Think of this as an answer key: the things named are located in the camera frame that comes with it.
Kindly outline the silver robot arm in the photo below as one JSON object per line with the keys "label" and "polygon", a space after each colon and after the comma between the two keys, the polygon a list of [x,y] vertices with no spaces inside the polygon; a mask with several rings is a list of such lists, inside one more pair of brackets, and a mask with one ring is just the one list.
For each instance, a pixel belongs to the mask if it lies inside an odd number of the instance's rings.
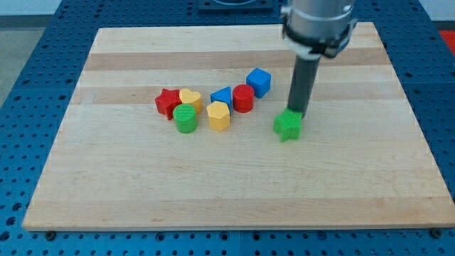
{"label": "silver robot arm", "polygon": [[290,0],[280,8],[282,37],[301,59],[335,58],[355,29],[353,7],[354,0]]}

